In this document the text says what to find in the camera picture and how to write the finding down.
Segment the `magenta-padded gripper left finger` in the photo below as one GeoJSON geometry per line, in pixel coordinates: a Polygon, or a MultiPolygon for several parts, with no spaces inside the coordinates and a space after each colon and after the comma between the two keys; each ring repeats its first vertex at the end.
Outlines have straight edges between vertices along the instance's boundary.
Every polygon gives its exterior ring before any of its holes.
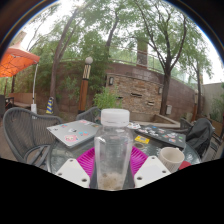
{"type": "Polygon", "coordinates": [[[94,171],[95,151],[87,150],[77,159],[69,158],[56,175],[78,186],[88,188],[94,171]]]}

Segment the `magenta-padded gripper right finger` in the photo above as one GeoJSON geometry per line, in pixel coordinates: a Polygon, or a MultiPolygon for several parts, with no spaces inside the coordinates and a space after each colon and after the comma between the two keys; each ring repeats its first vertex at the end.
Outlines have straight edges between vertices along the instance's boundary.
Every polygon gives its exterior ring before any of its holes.
{"type": "Polygon", "coordinates": [[[147,156],[136,147],[131,152],[130,169],[136,188],[143,187],[170,175],[170,171],[157,156],[147,156]]]}

